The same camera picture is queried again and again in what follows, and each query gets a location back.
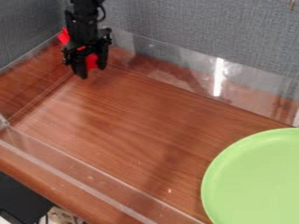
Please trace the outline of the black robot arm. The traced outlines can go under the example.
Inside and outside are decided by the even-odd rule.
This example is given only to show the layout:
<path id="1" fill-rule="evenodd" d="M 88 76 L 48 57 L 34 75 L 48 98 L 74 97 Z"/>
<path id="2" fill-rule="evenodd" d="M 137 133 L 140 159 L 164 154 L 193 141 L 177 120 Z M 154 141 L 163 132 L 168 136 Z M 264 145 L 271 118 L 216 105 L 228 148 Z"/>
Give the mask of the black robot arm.
<path id="1" fill-rule="evenodd" d="M 69 0 L 64 11 L 65 26 L 58 34 L 62 63 L 81 79 L 88 78 L 89 70 L 104 70 L 108 64 L 112 29 L 98 29 L 106 17 L 104 1 Z"/>

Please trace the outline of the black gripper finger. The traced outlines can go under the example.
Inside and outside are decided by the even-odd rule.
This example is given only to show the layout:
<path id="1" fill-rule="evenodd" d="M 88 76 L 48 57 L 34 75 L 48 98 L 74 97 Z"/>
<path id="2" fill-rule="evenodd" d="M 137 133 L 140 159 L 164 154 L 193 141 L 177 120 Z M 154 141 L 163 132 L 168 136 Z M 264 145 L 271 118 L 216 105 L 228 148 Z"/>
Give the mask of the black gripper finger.
<path id="1" fill-rule="evenodd" d="M 86 58 L 86 55 L 78 52 L 74 52 L 69 56 L 69 65 L 70 65 L 72 71 L 82 80 L 88 78 L 85 58 Z"/>
<path id="2" fill-rule="evenodd" d="M 110 44 L 112 42 L 108 39 L 101 39 L 97 42 L 96 55 L 97 55 L 97 68 L 100 70 L 104 70 L 108 65 L 108 48 Z"/>

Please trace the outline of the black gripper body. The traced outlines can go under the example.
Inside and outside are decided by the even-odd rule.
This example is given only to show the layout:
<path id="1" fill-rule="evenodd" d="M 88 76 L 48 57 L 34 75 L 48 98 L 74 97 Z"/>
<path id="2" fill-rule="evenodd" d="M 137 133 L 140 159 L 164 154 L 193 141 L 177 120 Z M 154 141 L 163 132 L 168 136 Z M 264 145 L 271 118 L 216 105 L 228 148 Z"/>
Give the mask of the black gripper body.
<path id="1" fill-rule="evenodd" d="M 97 42 L 101 39 L 108 39 L 112 42 L 110 38 L 110 28 L 97 28 L 97 16 L 93 15 L 82 15 L 80 16 L 77 13 L 70 10 L 65 10 L 65 29 L 68 30 L 70 41 L 74 42 L 80 46 L 86 46 L 89 51 L 96 53 L 97 50 Z"/>

